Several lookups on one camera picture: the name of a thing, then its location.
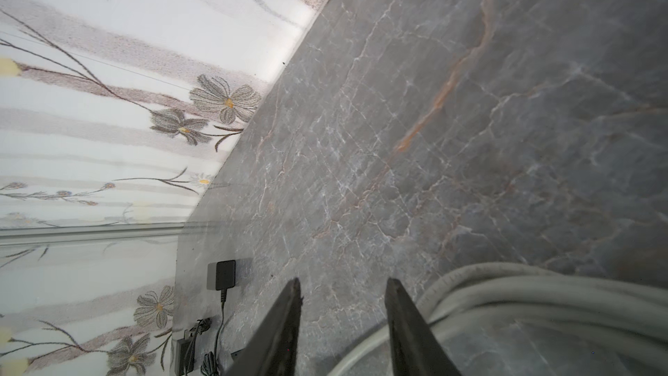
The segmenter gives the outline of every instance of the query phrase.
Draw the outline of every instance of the gray trim strip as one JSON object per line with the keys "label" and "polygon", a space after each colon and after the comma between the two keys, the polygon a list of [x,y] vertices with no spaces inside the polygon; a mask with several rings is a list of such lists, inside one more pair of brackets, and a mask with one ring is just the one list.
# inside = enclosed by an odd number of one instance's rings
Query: gray trim strip
{"label": "gray trim strip", "polygon": [[120,224],[102,226],[73,226],[62,228],[18,228],[0,230],[0,247],[57,242],[119,240],[123,238],[154,238],[177,236],[184,223]]}

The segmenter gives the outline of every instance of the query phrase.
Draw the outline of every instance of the marble floor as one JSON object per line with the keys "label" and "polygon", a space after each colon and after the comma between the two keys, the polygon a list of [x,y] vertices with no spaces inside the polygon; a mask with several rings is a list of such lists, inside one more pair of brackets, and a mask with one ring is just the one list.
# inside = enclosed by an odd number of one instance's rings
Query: marble floor
{"label": "marble floor", "polygon": [[[330,0],[180,237],[175,330],[218,314],[206,265],[229,259],[226,361],[297,276],[300,375],[382,324],[389,276],[412,297],[486,261],[667,286],[667,3]],[[446,348],[465,375],[651,374],[511,322]]]}

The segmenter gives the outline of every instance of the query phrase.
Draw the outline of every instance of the floral wallpaper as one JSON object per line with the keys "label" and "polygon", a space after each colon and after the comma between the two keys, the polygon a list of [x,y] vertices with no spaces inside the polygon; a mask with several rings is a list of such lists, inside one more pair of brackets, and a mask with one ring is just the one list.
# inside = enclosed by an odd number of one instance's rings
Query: floral wallpaper
{"label": "floral wallpaper", "polygon": [[324,1],[0,0],[0,228],[185,221]]}
{"label": "floral wallpaper", "polygon": [[175,236],[0,248],[0,375],[168,374],[175,262]]}

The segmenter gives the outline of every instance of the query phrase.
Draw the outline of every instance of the white cable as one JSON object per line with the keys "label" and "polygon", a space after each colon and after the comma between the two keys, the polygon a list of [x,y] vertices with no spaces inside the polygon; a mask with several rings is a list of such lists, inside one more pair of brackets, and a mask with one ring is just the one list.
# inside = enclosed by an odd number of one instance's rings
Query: white cable
{"label": "white cable", "polygon": [[[514,310],[492,310],[489,309],[491,306],[481,306],[508,301],[520,303],[512,304]],[[543,309],[530,309],[529,306]],[[439,340],[451,337],[469,325],[480,326],[485,319],[495,320],[502,316],[550,319],[540,315],[546,311],[556,314],[554,320],[561,317],[562,321],[593,323],[662,340],[668,338],[668,291],[614,280],[562,276],[523,264],[483,263],[452,271],[425,291],[417,309],[422,316],[430,317],[428,322],[441,320],[433,327]],[[616,334],[623,337],[625,332]],[[328,376],[341,376],[388,338],[388,328],[384,326],[348,353]],[[650,338],[642,340],[655,343]],[[635,346],[641,344],[635,338],[630,342]],[[621,352],[647,363],[647,355],[630,354],[638,351],[639,348],[632,348],[630,352]],[[651,364],[663,363],[662,360],[653,360]]]}

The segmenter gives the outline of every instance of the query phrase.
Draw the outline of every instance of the coiled white cable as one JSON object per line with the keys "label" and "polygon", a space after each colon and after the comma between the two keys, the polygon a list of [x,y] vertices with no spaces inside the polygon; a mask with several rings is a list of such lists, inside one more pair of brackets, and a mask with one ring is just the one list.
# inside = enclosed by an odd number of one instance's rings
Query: coiled white cable
{"label": "coiled white cable", "polygon": [[[668,290],[562,276],[533,266],[482,263],[437,280],[416,304],[439,341],[472,325],[517,319],[580,335],[668,371]],[[329,372],[341,376],[389,338],[384,326]]]}

